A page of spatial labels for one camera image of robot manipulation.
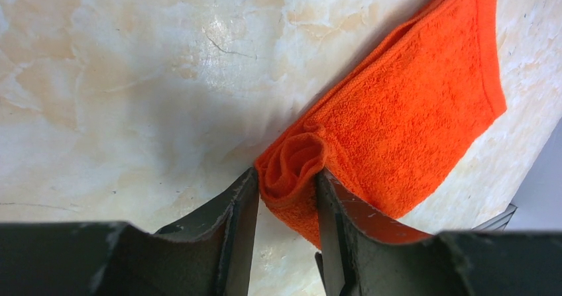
white wall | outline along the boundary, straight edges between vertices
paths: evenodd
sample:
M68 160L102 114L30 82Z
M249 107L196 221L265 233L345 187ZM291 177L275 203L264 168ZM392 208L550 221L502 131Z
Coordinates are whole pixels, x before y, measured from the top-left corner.
M554 129L512 203L506 230L562 230L562 121Z

terry cloth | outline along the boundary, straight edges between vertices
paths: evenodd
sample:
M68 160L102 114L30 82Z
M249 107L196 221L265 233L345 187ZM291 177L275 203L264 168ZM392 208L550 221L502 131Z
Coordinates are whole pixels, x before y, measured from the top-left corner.
M256 160L261 197L320 245L313 177L329 169L399 218L506 110L496 0L431 0Z

orange towel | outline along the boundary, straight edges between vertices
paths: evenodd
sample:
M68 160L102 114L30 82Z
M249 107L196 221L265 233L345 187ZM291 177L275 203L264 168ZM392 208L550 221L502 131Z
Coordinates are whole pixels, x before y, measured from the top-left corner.
M443 182L506 110L496 0L432 0L255 162L262 199L319 246L313 176L399 218Z

beige marble countertop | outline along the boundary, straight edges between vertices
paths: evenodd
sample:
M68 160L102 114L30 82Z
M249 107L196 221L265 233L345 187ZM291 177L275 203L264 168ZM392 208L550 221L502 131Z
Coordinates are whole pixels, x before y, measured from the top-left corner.
M427 0L0 0L0 221L147 231L229 185ZM562 0L498 0L508 112L402 221L502 211L562 116ZM251 295L322 295L260 206Z

table surface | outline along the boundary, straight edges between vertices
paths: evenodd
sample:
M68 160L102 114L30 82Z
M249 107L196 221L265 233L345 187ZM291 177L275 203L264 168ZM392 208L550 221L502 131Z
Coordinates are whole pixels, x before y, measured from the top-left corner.
M428 0L0 0L0 221L147 231L224 190ZM402 218L501 212L562 116L562 0L498 0L508 111ZM260 206L251 295L322 295L312 245Z

